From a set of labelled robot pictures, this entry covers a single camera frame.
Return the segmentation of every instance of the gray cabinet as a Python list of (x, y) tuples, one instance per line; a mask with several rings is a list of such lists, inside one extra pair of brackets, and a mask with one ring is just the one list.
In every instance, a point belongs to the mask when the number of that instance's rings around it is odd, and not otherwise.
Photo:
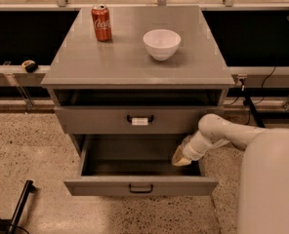
[[(102, 43), (83, 8), (42, 82), (81, 158), (65, 185), (72, 195), (210, 194), (218, 182), (201, 161), (171, 164), (200, 117), (224, 112), (233, 85), (202, 13), (193, 6), (119, 7), (110, 14), (113, 41)], [(162, 22), (182, 35), (183, 45), (155, 61), (142, 37)]]

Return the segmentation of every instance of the soda can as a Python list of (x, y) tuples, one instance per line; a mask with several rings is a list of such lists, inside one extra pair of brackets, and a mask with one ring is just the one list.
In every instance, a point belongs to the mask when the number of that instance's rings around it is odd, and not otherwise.
[(112, 39), (111, 23), (109, 20), (109, 10), (106, 5), (95, 5), (92, 9), (95, 33), (98, 41), (108, 41)]

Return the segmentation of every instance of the white bowl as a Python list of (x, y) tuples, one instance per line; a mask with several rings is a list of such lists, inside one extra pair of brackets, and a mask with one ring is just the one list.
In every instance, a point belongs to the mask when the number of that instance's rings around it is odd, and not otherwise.
[(147, 52), (157, 60), (171, 57), (180, 46), (181, 40), (178, 33), (167, 29), (154, 29), (144, 35)]

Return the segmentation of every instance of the closed drawer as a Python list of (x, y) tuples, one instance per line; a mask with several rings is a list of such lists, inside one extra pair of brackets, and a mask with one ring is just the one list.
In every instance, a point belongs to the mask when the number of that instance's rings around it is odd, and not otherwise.
[(206, 113), (222, 114), (218, 106), (202, 107), (57, 107), (66, 134), (183, 134), (197, 129)]
[(86, 136), (77, 177), (64, 181), (74, 196), (209, 195), (217, 180), (198, 162), (174, 167), (183, 135)]

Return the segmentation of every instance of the speckled floor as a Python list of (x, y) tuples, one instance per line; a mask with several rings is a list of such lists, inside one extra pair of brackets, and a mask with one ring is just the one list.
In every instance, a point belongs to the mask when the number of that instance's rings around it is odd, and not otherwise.
[[(247, 121), (245, 114), (226, 118)], [(235, 234), (242, 155), (231, 144), (206, 154), (206, 173), (220, 182), (213, 197), (72, 197), (62, 181), (76, 174), (79, 157), (56, 116), (0, 113), (0, 216), (12, 216), (25, 181), (32, 179), (37, 191), (21, 225), (33, 234)]]

